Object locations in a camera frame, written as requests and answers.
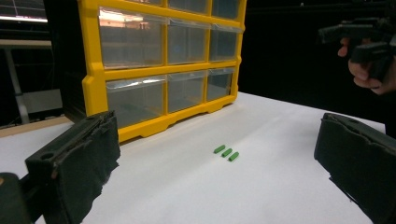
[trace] yellow frame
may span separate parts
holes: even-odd
[[[84,92],[84,101],[87,116],[108,110],[106,96],[106,82],[134,77],[148,77],[155,75],[165,75],[170,73],[188,72],[195,70],[206,70],[222,67],[234,67],[232,86],[230,95],[219,98],[214,101],[204,102],[200,105],[177,111],[172,114],[165,113],[164,116],[156,119],[150,119],[138,124],[119,129],[120,142],[132,139],[137,136],[150,136],[159,133],[168,128],[169,125],[178,120],[185,119],[200,113],[211,113],[222,109],[225,105],[232,103],[237,96],[239,65],[242,62],[241,48],[243,31],[245,31],[245,12],[247,0],[240,0],[238,8],[238,18],[234,21],[211,17],[212,0],[208,0],[208,11],[206,15],[194,14],[187,11],[174,10],[167,8],[167,0],[163,0],[162,6],[153,6],[142,3],[136,3],[126,0],[81,0],[78,1],[78,10],[81,21],[81,29],[84,42],[85,58],[87,62],[87,76],[82,81]],[[206,40],[206,56],[204,63],[165,65],[157,67],[130,68],[124,70],[105,70],[102,63],[101,42],[99,35],[99,7],[113,7],[123,10],[140,12],[145,14],[179,18],[189,21],[200,21],[206,23],[216,23],[225,26],[232,26],[242,30],[237,37],[236,57],[233,61],[212,63],[208,60],[209,39]],[[166,41],[167,34],[163,34],[163,40]],[[167,62],[167,49],[163,51],[164,61]],[[207,77],[205,78],[204,91],[206,91]],[[164,93],[164,106],[167,107],[166,84]]]

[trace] hand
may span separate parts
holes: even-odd
[[[368,44],[370,43],[370,39],[363,39],[361,43]],[[338,56],[346,57],[349,38],[341,39],[341,44],[343,46],[338,50]],[[390,91],[396,91],[396,56],[393,57],[393,59],[394,60],[382,82],[375,78],[370,78],[371,63],[352,63],[349,60],[348,68],[350,73],[354,76],[353,81],[356,85],[371,89],[374,93],[381,95]]]

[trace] plastic drawer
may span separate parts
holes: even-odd
[[[129,0],[129,1],[150,4],[155,6],[161,6],[163,4],[163,0]]]
[[[213,0],[212,16],[235,20],[240,0]]]
[[[101,7],[102,60],[105,69],[163,65],[166,18]]]
[[[168,25],[168,63],[199,63],[205,60],[209,23],[171,19]]]
[[[168,112],[199,105],[204,99],[206,71],[168,75]]]
[[[206,14],[207,0],[169,0],[169,7],[183,11]]]
[[[209,70],[207,77],[207,101],[216,100],[230,94],[233,71],[233,67]]]
[[[239,28],[213,24],[210,32],[209,61],[235,60],[239,33]]]
[[[119,128],[162,116],[165,76],[108,81],[108,109],[115,110]]]

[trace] dark background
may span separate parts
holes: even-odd
[[[0,0],[0,14],[6,13],[2,8],[10,2]],[[12,2],[21,2],[21,6],[30,2],[34,4],[28,6],[41,8],[42,1]],[[325,45],[316,42],[319,28],[342,20],[383,17],[384,5],[385,1],[248,0],[239,90],[383,122],[387,124],[388,132],[392,131],[392,124],[396,123],[395,101],[378,97],[353,83],[347,58],[337,56],[339,42]],[[50,34],[42,23],[1,21],[0,37],[50,39]],[[19,65],[17,73],[22,91],[59,88],[50,51],[19,50],[15,52],[14,60]],[[0,62],[5,61],[1,50]],[[21,121],[5,63],[0,63],[0,73],[0,107],[3,108],[0,126],[19,124]],[[43,118],[47,114],[35,116]]]

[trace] green pellet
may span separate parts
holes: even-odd
[[[223,154],[221,154],[222,157],[226,157],[228,156],[231,152],[233,151],[232,148],[228,148],[227,151],[223,152]]]
[[[215,149],[215,153],[221,152],[224,148],[225,148],[224,145],[222,145],[221,147],[216,148],[216,149]]]
[[[230,158],[228,158],[229,161],[235,160],[239,156],[239,152],[235,152]]]

